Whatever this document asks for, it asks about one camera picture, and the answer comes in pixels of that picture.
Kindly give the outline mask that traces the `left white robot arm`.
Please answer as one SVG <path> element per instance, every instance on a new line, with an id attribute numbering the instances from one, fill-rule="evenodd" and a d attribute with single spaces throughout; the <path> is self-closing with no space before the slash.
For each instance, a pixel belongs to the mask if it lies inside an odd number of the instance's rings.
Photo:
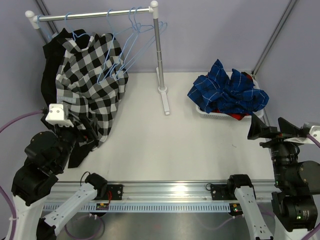
<path id="1" fill-rule="evenodd" d="M 27 158 L 16 172 L 9 201 L 11 218 L 7 240 L 55 240 L 68 221 L 91 200 L 103 199 L 108 182 L 97 173 L 86 177 L 79 189 L 60 207 L 42 217 L 52 187 L 58 182 L 75 145 L 98 138 L 96 123 L 82 118 L 84 130 L 54 124 L 37 133 L 25 148 Z"/>

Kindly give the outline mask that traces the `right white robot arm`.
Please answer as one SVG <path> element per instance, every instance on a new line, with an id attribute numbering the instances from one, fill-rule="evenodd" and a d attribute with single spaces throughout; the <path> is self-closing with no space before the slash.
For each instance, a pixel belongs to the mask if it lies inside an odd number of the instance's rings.
<path id="1" fill-rule="evenodd" d="M 226 193 L 237 199 L 251 240 L 308 240 L 319 229 L 318 209 L 313 196 L 320 193 L 320 164 L 299 161 L 300 145 L 320 144 L 320 126 L 305 123 L 297 127 L 278 118 L 278 126 L 268 126 L 252 115 L 249 140 L 266 139 L 259 145 L 270 150 L 274 175 L 271 194 L 275 231 L 271 233 L 258 206 L 254 186 L 246 174 L 234 174 L 227 180 Z"/>

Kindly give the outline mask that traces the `blue plaid shirt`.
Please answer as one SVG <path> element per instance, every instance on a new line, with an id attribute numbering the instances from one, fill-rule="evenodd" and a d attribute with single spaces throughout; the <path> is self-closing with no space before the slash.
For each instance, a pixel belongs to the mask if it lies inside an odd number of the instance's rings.
<path id="1" fill-rule="evenodd" d="M 228 76 L 217 59 L 206 75 L 197 77 L 187 96 L 207 114 L 218 109 L 223 114 L 251 116 L 263 110 L 270 99 L 268 94 L 262 89 L 255 89 L 253 81 L 242 72 L 234 68 L 231 71 L 231 76 Z"/>

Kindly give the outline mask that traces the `blue hanger of red shirt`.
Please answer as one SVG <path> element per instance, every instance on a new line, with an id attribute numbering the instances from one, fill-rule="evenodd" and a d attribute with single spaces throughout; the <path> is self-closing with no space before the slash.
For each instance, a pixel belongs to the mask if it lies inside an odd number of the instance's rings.
<path id="1" fill-rule="evenodd" d="M 124 30 L 122 30 L 122 31 L 116 32 L 116 31 L 113 29 L 113 26 L 112 26 L 112 24 L 111 24 L 110 21 L 109 21 L 109 15 L 110 15 L 110 12 L 112 12 L 112 11 L 113 11 L 112 9 L 109 9 L 108 12 L 107 12 L 107 15 L 106 15 L 107 23 L 108 23 L 109 27 L 110 27 L 111 30 L 112 30 L 112 34 L 111 34 L 112 38 L 111 38 L 111 41 L 108 42 L 109 45 L 107 45 L 107 55 L 106 55 L 105 61 L 104 61 L 104 63 L 103 63 L 103 69 L 102 69 L 101 73 L 99 74 L 99 76 L 98 76 L 98 78 L 97 78 L 97 81 L 96 81 L 96 83 L 97 83 L 98 85 L 100 85 L 101 82 L 104 81 L 108 76 L 112 78 L 112 77 L 113 77 L 113 76 L 112 76 L 112 72 L 113 72 L 113 71 L 115 70 L 115 68 L 120 64 L 120 58 L 121 58 L 121 57 L 116 54 L 116 55 L 115 55 L 115 60 L 113 61 L 112 66 L 110 66 L 110 67 L 108 68 L 108 72 L 105 72 L 105 70 L 106 70 L 107 67 L 108 67 L 107 61 L 108 61 L 108 60 L 111 60 L 111 57 L 112 57 L 112 56 L 111 56 L 111 50 L 113 50 L 113 49 L 115 48 L 114 44 L 115 44 L 116 37 L 117 37 L 118 35 L 121 35 L 122 33 L 127 32 L 128 30 L 132 29 L 131 27 L 129 27 L 129 28 L 124 29 Z"/>

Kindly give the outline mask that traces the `red black plaid shirt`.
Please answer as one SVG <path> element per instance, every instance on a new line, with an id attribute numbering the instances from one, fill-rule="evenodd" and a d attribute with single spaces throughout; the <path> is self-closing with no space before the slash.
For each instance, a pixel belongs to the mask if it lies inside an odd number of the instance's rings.
<path id="1" fill-rule="evenodd" d="M 242 71 L 241 73 L 245 75 L 248 79 L 253 81 L 253 78 L 247 72 Z M 218 109 L 213 110 L 212 113 L 223 114 Z M 238 121 L 242 120 L 245 117 L 250 116 L 250 114 L 247 114 L 247 113 L 226 113 L 225 115 L 230 116 Z"/>

